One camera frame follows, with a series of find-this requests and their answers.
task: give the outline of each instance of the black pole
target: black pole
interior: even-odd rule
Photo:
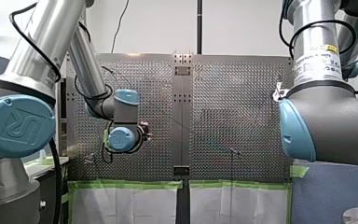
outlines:
[[[202,54],[202,0],[197,7],[197,54]]]

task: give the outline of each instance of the sticker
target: sticker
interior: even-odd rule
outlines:
[[[322,50],[322,51],[328,50],[338,54],[338,48],[334,47],[333,45],[321,45],[316,47],[310,47],[310,50]]]
[[[296,61],[294,70],[298,77],[342,77],[339,56],[330,50],[303,55]]]

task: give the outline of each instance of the white label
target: white label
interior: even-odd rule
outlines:
[[[303,55],[297,59],[294,69],[298,76],[342,76],[339,56],[329,50],[317,50]]]

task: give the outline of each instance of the perforated metal panel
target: perforated metal panel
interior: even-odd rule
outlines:
[[[189,165],[192,179],[288,180],[291,160],[282,153],[278,104],[271,97],[278,81],[284,88],[293,85],[288,58],[99,58],[115,73],[101,70],[106,83],[140,92],[139,117],[150,122],[153,140],[135,154],[114,155],[111,164],[103,162],[106,121],[86,115],[84,100],[74,91],[74,70],[68,66],[70,179],[172,180],[174,165]],[[190,72],[176,75],[182,68],[178,66]]]
[[[287,181],[291,161],[271,95],[278,81],[293,85],[290,60],[195,56],[193,68],[191,178]]]
[[[106,121],[90,118],[85,113],[82,97],[74,92],[75,117],[72,127],[70,178],[116,178],[134,180],[172,179],[172,55],[102,54],[101,65],[114,71],[103,72],[103,79],[114,90],[127,88],[140,94],[139,119],[151,124],[153,140],[130,155],[114,155],[110,164],[102,159],[102,137]]]

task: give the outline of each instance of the blue joint cap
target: blue joint cap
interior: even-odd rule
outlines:
[[[139,104],[139,94],[137,91],[134,90],[116,90],[115,98],[116,100],[126,105]]]
[[[36,153],[54,133],[54,112],[42,100],[21,94],[0,98],[0,158]]]
[[[280,103],[283,150],[289,157],[316,161],[316,150],[307,124],[290,100]]]
[[[109,134],[110,147],[118,151],[129,151],[135,146],[135,135],[125,127],[117,127]]]

